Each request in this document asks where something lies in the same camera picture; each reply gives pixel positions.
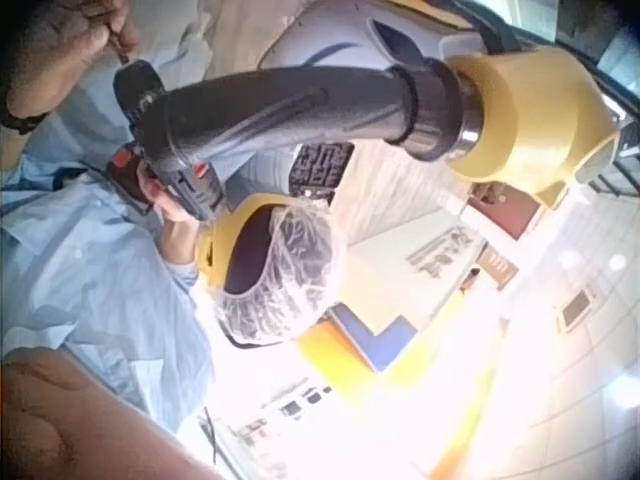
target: person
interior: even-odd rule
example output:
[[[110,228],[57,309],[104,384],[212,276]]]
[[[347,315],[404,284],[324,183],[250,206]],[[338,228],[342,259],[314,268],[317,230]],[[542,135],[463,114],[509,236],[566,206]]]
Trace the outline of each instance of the person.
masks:
[[[139,42],[123,0],[47,8],[12,70],[5,107],[13,118],[56,109],[92,62],[113,55],[110,31],[126,51]],[[61,159],[43,167],[19,155],[26,135],[7,128],[5,118],[2,166],[13,172],[1,206],[3,357],[19,348],[63,350],[117,396],[177,431],[214,379],[209,341],[189,296],[198,277],[199,223],[145,168],[138,169],[140,188],[155,209],[143,216],[100,172],[78,175],[84,165],[70,168]]]
[[[99,169],[64,158],[55,135],[48,147],[27,144],[23,151],[24,132],[11,128],[15,119],[55,115],[92,62],[115,57],[110,35],[133,51],[142,39],[128,11],[124,0],[58,0],[39,17],[49,33],[43,38],[42,30],[32,30],[18,53],[0,142],[2,167],[10,171],[0,206],[2,358],[54,350],[175,433],[203,405],[215,378],[210,325],[196,319],[190,296],[199,274],[199,223],[149,177],[144,162],[136,178],[154,205],[148,215],[130,208]],[[37,151],[61,158],[42,160]],[[240,343],[299,335],[336,290],[333,271],[340,266],[333,259],[341,257],[341,245],[324,215],[291,206],[272,209],[264,220],[262,236],[271,239],[265,273],[251,268],[255,282],[215,297],[220,305],[212,318]],[[253,250],[249,245],[246,252]],[[246,276],[244,269],[232,270],[236,283],[238,272]]]
[[[12,352],[2,385],[3,479],[222,479],[64,352]]]

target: blue panel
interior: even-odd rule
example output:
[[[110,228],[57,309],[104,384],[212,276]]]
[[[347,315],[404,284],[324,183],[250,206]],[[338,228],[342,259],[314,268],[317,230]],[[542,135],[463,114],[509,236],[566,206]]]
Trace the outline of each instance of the blue panel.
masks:
[[[331,312],[342,331],[377,372],[386,370],[418,333],[402,316],[396,318],[379,335],[374,335],[346,305],[338,304]]]

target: yellow floor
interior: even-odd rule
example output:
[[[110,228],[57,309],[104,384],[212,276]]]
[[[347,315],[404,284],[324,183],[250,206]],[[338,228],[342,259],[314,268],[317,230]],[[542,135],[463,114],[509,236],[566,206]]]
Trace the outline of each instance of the yellow floor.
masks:
[[[298,340],[309,361],[329,385],[354,407],[385,388],[411,388],[425,374],[451,319],[462,310],[464,296],[456,291],[429,328],[420,334],[384,374],[373,372],[358,351],[332,322],[313,327]]]
[[[315,326],[299,339],[303,354],[324,375],[328,383],[352,407],[362,412],[371,405],[373,398],[410,393],[412,387],[425,376],[433,364],[438,346],[459,313],[465,306],[465,297],[456,291],[445,303],[429,328],[419,335],[409,349],[384,374],[373,372],[340,329],[332,322]],[[455,438],[447,447],[445,455],[429,475],[437,480],[449,480],[465,459],[471,441],[482,418],[494,378],[493,356],[499,352],[502,336],[494,340],[494,352],[482,367],[470,399],[456,428]]]

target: yellow cylinder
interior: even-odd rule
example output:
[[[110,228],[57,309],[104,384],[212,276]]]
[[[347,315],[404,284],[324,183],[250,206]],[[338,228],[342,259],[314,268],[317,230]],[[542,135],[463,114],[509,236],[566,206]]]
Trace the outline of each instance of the yellow cylinder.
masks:
[[[587,162],[606,164],[619,132],[591,75],[558,48],[451,57],[484,109],[477,145],[449,166],[473,182],[504,182],[557,208]]]

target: light blue shirt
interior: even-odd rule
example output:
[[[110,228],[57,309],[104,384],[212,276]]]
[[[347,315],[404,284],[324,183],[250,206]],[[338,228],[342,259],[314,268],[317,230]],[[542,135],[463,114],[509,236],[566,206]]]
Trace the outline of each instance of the light blue shirt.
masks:
[[[99,174],[52,191],[53,169],[23,156],[3,187],[2,355],[67,350],[175,432],[214,379],[189,296],[197,270],[164,261],[158,217],[136,214]]]

